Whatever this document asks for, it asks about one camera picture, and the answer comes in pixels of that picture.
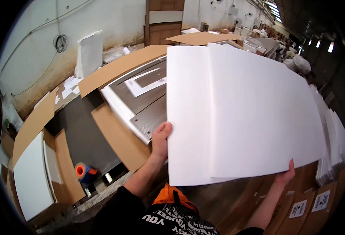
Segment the hand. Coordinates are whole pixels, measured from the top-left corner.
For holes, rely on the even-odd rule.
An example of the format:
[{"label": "hand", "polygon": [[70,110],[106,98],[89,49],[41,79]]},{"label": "hand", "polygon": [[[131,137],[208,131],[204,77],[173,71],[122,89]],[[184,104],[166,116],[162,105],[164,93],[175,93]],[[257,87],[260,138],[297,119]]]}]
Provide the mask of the hand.
[{"label": "hand", "polygon": [[280,186],[285,187],[290,180],[294,177],[295,173],[294,173],[294,162],[293,159],[290,160],[289,163],[289,170],[287,172],[282,172],[276,175],[276,177],[274,178],[274,182]]},{"label": "hand", "polygon": [[169,137],[173,126],[170,122],[165,121],[153,131],[151,135],[152,156],[167,159],[167,137]]}]

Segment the person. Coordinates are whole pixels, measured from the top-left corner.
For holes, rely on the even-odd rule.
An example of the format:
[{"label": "person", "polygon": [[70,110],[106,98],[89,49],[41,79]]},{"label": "person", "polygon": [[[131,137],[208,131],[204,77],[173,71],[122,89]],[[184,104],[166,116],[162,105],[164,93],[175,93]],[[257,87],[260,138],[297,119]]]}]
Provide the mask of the person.
[{"label": "person", "polygon": [[[166,183],[153,204],[145,210],[141,198],[167,159],[167,138],[173,127],[162,123],[152,133],[152,152],[147,162],[112,196],[97,213],[92,234],[207,234],[218,235],[216,227],[201,219],[197,208],[176,187]],[[239,235],[262,234],[286,184],[294,176],[294,164],[277,174],[267,196]]]}]

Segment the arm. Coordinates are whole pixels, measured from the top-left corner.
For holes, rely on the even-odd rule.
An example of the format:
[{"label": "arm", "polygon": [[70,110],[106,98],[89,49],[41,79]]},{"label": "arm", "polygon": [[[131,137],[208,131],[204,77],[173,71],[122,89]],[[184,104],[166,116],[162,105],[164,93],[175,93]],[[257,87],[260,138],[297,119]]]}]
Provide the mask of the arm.
[{"label": "arm", "polygon": [[170,135],[173,126],[169,122],[162,123],[152,134],[152,153],[147,162],[134,173],[124,184],[133,195],[143,197],[161,170],[167,159],[167,137]]},{"label": "arm", "polygon": [[293,160],[290,160],[289,170],[276,175],[274,182],[267,193],[267,196],[256,209],[255,213],[251,216],[245,228],[256,227],[264,230],[267,228],[281,193],[293,176],[294,163]]}]

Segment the packing tape roll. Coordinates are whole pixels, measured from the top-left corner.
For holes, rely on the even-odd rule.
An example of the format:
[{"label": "packing tape roll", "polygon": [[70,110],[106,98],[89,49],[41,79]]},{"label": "packing tape roll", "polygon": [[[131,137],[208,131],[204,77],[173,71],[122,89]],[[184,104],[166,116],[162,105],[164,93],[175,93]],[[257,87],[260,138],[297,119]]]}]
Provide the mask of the packing tape roll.
[{"label": "packing tape roll", "polygon": [[75,172],[80,182],[89,182],[97,173],[97,170],[91,168],[85,163],[79,162],[76,164]]}]

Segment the stack of foam sheets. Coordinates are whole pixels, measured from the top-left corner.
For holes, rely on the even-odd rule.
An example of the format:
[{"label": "stack of foam sheets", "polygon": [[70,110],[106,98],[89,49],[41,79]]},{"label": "stack of foam sheets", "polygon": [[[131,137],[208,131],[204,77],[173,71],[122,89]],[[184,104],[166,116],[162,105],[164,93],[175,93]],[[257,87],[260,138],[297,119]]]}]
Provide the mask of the stack of foam sheets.
[{"label": "stack of foam sheets", "polygon": [[345,167],[345,128],[336,112],[328,108],[314,85],[310,90],[317,105],[326,141],[325,157],[318,162],[316,182],[320,187],[336,181]]},{"label": "stack of foam sheets", "polygon": [[328,155],[304,78],[224,45],[167,48],[169,178],[203,185],[301,167]]}]

